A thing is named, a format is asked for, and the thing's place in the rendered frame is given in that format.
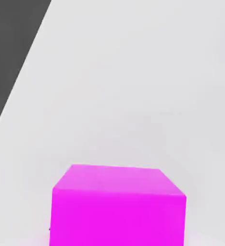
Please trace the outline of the small magenta cube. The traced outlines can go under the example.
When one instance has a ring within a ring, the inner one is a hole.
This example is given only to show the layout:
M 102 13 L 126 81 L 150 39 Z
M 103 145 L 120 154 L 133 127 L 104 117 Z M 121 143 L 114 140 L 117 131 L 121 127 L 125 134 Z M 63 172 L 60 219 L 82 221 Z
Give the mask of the small magenta cube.
M 49 246 L 184 246 L 186 200 L 159 169 L 72 165 L 52 190 Z

